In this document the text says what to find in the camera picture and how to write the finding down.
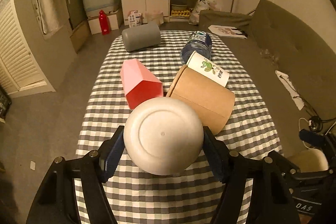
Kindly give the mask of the white printed paper cup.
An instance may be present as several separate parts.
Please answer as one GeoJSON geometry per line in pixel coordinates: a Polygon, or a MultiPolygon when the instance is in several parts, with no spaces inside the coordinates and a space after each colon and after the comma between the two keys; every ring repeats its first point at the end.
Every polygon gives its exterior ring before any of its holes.
{"type": "Polygon", "coordinates": [[[211,79],[217,84],[226,87],[230,74],[222,69],[220,66],[216,65],[209,59],[205,58],[201,54],[197,53],[197,51],[193,51],[191,56],[189,57],[186,65],[200,73],[201,75],[211,79]]]}

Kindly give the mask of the white louvered wardrobe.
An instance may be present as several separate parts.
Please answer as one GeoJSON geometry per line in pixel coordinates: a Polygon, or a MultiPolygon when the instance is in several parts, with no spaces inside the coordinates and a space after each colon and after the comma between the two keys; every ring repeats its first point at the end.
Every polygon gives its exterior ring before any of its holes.
{"type": "Polygon", "coordinates": [[[1,0],[1,87],[13,98],[54,92],[23,33],[14,0],[1,0]]]}

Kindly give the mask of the white printed carton bag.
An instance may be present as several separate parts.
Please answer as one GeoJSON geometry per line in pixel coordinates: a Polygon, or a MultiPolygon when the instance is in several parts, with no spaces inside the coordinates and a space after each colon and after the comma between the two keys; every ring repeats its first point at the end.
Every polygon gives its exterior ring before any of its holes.
{"type": "Polygon", "coordinates": [[[132,10],[128,13],[127,20],[130,28],[142,25],[142,13],[138,10],[132,10]]]}

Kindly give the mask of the red bottle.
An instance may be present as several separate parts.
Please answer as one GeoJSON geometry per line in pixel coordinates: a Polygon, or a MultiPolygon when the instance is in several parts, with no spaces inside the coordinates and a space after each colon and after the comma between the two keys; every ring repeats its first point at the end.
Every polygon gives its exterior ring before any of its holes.
{"type": "Polygon", "coordinates": [[[110,33],[109,21],[108,17],[106,16],[106,13],[103,10],[100,10],[98,20],[100,23],[102,35],[109,34],[110,33]]]}

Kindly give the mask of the blue labelled cup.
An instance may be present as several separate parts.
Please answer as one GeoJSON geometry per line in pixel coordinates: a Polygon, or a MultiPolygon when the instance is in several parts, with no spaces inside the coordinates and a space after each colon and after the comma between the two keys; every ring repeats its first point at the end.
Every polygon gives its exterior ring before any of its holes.
{"type": "Polygon", "coordinates": [[[182,64],[187,64],[191,54],[196,51],[207,59],[211,59],[212,40],[210,35],[204,31],[194,31],[191,33],[187,43],[180,52],[182,64]]]}

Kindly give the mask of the egg tray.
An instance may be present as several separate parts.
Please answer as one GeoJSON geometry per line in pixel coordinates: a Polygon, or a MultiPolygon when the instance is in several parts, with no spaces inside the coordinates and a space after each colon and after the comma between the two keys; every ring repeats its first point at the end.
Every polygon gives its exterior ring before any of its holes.
{"type": "Polygon", "coordinates": [[[188,18],[190,16],[190,11],[189,10],[172,10],[171,11],[171,16],[172,17],[177,17],[177,18],[188,18]]]}

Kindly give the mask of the white trash bin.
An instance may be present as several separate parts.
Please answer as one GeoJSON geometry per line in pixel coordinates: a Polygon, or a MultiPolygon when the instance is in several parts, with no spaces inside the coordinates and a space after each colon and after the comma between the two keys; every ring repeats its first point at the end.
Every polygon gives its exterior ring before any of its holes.
{"type": "Polygon", "coordinates": [[[163,12],[161,11],[152,11],[152,12],[145,12],[145,18],[148,23],[154,22],[157,26],[160,26],[164,23],[164,16],[163,12]]]}

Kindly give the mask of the white paper sheet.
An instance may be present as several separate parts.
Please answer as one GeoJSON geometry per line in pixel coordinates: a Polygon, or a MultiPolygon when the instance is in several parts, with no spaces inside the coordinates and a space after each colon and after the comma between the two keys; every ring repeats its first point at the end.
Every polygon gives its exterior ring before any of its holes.
{"type": "Polygon", "coordinates": [[[282,73],[278,70],[275,70],[275,74],[278,77],[279,81],[284,85],[285,89],[289,92],[293,102],[297,106],[298,110],[302,110],[305,106],[303,99],[299,95],[299,93],[294,88],[294,85],[289,79],[289,76],[285,73],[282,73]]]}

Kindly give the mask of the dark green sofa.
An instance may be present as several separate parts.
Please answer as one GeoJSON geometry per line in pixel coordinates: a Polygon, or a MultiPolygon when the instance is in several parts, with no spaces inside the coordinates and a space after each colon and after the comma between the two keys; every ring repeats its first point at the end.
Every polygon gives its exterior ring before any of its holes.
{"type": "Polygon", "coordinates": [[[253,15],[213,10],[201,11],[199,29],[210,25],[231,26],[244,30],[248,38],[223,38],[250,75],[275,123],[285,156],[305,150],[299,139],[299,118],[319,115],[335,117],[335,53],[306,23],[282,7],[260,0],[253,15]],[[278,56],[273,63],[260,55],[268,49],[278,56]],[[298,110],[275,70],[289,76],[305,106],[298,110]]]}

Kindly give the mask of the grey plastic cup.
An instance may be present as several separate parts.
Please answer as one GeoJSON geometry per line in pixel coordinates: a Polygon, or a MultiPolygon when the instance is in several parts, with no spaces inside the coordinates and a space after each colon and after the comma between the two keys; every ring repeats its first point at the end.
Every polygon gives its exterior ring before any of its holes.
{"type": "Polygon", "coordinates": [[[127,28],[122,31],[122,41],[127,52],[157,46],[161,43],[159,26],[150,22],[141,26],[127,28]]]}

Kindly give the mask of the white plastic cup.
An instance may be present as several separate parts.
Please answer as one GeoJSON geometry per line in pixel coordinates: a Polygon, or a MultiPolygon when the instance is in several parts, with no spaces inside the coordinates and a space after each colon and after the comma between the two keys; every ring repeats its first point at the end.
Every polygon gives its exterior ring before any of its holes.
{"type": "Polygon", "coordinates": [[[197,113],[185,102],[158,97],[138,105],[129,115],[123,141],[141,170],[167,176],[181,173],[198,158],[204,140],[197,113]]]}

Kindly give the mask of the white low box platform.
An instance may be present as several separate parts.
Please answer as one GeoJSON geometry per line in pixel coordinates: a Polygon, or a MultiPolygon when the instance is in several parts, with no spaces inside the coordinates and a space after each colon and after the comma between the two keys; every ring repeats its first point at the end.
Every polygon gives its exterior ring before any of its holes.
{"type": "Polygon", "coordinates": [[[118,9],[110,14],[96,16],[88,19],[91,34],[106,33],[113,30],[118,30],[123,22],[122,10],[118,9]]]}

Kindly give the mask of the red pink faceted cup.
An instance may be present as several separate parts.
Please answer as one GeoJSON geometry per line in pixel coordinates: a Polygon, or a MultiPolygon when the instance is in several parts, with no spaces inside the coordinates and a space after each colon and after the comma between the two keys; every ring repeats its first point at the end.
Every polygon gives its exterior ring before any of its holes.
{"type": "Polygon", "coordinates": [[[125,60],[120,76],[130,110],[149,99],[163,97],[163,83],[138,59],[125,60]]]}

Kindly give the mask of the crumpled clear plastic wrap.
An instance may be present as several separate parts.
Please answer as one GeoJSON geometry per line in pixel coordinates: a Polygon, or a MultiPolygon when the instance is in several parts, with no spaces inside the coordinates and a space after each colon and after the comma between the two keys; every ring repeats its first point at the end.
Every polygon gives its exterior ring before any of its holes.
{"type": "Polygon", "coordinates": [[[278,62],[278,56],[276,56],[273,53],[271,53],[268,49],[261,49],[260,50],[260,55],[261,55],[262,58],[269,59],[273,63],[277,63],[278,62]]]}

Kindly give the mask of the brown kraft paper cup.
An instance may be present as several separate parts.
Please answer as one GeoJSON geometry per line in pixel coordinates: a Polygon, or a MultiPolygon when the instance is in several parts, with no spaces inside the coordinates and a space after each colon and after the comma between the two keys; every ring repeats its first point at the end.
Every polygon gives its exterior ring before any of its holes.
{"type": "Polygon", "coordinates": [[[189,105],[214,135],[224,130],[235,105],[232,91],[187,65],[179,69],[166,96],[189,105]]]}

